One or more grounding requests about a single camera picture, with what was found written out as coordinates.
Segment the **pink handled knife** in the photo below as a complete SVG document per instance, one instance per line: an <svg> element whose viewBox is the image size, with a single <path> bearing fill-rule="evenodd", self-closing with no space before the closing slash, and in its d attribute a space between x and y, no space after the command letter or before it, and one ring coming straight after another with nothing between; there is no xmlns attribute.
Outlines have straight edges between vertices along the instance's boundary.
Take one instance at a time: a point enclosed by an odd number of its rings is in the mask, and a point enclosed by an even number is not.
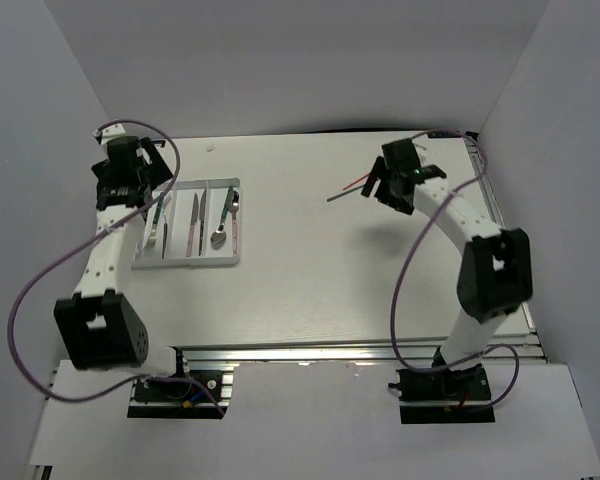
<svg viewBox="0 0 600 480"><path fill-rule="evenodd" d="M186 258L191 257L192 253L193 253L193 244L194 244L196 224L198 221L198 215L199 215L199 197L198 197L197 193L194 193L191 217L190 217L190 224L189 224L189 230L188 230L188 237L187 237Z"/></svg>

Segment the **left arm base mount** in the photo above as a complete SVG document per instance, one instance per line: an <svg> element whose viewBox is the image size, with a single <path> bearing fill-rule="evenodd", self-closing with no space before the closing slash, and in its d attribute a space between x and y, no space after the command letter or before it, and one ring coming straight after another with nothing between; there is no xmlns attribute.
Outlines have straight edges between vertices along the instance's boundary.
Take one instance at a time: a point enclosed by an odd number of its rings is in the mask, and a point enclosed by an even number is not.
<svg viewBox="0 0 600 480"><path fill-rule="evenodd" d="M202 384L222 412L196 384L136 381L131 389L127 417L131 419L220 420L232 395L235 367L190 366L189 376Z"/></svg>

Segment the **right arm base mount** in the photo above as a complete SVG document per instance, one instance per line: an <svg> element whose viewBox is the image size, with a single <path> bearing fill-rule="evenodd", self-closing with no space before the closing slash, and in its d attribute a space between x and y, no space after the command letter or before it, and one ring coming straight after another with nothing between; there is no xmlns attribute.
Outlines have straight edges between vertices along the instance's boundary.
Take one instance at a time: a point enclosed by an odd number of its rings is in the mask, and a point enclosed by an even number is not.
<svg viewBox="0 0 600 480"><path fill-rule="evenodd" d="M403 425L494 423L491 389L486 371L477 365L467 371L420 374L397 370L388 384L399 400Z"/></svg>

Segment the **pink handled spoon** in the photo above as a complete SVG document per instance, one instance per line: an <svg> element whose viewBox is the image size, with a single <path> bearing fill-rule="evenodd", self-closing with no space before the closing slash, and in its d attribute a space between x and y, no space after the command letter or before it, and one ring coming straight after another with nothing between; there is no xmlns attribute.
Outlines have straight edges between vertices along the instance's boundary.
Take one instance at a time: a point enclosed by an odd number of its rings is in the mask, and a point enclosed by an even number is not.
<svg viewBox="0 0 600 480"><path fill-rule="evenodd" d="M232 251L233 255L236 256L238 253L238 212L239 212L239 192L237 190L232 191L232 196L229 200L228 210L231 214L231 225L232 225Z"/></svg>

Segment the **green handled spoon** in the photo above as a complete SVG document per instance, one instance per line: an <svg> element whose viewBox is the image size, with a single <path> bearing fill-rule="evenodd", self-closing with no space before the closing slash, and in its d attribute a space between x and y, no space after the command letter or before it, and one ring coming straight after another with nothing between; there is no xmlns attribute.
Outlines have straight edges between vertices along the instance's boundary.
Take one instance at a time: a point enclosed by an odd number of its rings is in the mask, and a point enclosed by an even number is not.
<svg viewBox="0 0 600 480"><path fill-rule="evenodd" d="M218 250L226 241L227 233L225 231L225 225L230 208L233 205L233 199L234 189L230 187L224 200L219 225L210 237L211 247L215 250Z"/></svg>

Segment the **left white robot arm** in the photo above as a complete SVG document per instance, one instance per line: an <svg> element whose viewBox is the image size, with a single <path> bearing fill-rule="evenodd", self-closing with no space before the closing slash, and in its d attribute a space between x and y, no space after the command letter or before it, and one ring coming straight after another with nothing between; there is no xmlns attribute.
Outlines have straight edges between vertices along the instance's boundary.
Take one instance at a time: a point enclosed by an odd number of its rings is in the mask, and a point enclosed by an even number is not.
<svg viewBox="0 0 600 480"><path fill-rule="evenodd" d="M127 133L121 122L96 134L106 153L93 165L96 240L73 292L54 306L54 318L73 366L82 371L124 370L157 376L157 387L179 399L191 387L178 350L155 346L125 294L144 239L147 216L163 199L173 173L148 137Z"/></svg>

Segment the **long orange chopstick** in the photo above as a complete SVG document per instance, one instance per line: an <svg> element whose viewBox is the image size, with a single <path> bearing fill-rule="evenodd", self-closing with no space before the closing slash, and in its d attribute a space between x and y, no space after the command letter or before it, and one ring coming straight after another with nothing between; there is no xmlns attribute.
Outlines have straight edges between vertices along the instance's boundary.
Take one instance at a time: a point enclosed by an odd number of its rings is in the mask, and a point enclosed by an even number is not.
<svg viewBox="0 0 600 480"><path fill-rule="evenodd" d="M353 182L349 183L348 185L346 185L346 186L345 186L345 187L342 189L342 191L345 191L345 190L351 189L351 188L353 188L353 187L355 187L355 186L358 186L358 185L359 185L359 184L361 184L362 182L366 181L366 179L367 179L368 177L369 177L369 174L368 174L368 173L367 173L367 174L365 174L365 175L363 175L363 176L361 176L360 178L358 178L358 179L356 179L355 181L353 181Z"/></svg>

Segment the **black handled fork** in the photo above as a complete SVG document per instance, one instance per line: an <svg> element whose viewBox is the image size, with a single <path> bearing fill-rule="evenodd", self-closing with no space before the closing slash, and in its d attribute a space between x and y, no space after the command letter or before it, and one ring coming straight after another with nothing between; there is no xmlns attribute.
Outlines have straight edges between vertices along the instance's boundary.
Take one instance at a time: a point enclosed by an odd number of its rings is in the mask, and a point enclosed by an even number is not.
<svg viewBox="0 0 600 480"><path fill-rule="evenodd" d="M168 220L163 221L163 230L162 230L162 248L161 248L161 259L166 259L166 251L169 243L169 223Z"/></svg>

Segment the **green handled fork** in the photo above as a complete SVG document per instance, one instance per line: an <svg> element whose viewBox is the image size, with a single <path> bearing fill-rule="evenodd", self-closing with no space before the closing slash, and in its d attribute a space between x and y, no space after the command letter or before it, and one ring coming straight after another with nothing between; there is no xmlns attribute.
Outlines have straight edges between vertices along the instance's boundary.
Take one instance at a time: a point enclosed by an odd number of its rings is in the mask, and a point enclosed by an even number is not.
<svg viewBox="0 0 600 480"><path fill-rule="evenodd" d="M157 239L158 225L162 216L164 208L164 199L159 200L150 211L149 220L147 224L147 232L144 239L143 249L152 248Z"/></svg>

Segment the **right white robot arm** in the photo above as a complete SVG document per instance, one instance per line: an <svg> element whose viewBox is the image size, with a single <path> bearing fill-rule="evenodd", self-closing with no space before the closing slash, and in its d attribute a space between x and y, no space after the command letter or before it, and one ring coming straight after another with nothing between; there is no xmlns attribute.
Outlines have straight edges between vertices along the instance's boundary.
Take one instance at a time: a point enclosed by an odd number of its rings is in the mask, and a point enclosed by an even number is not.
<svg viewBox="0 0 600 480"><path fill-rule="evenodd" d="M505 319L533 294L529 237L482 216L441 168L421 163L409 138L382 146L361 195L406 215L424 214L425 228L437 226L461 254L458 318L426 370L439 396L455 398L468 385L465 371L480 363Z"/></svg>

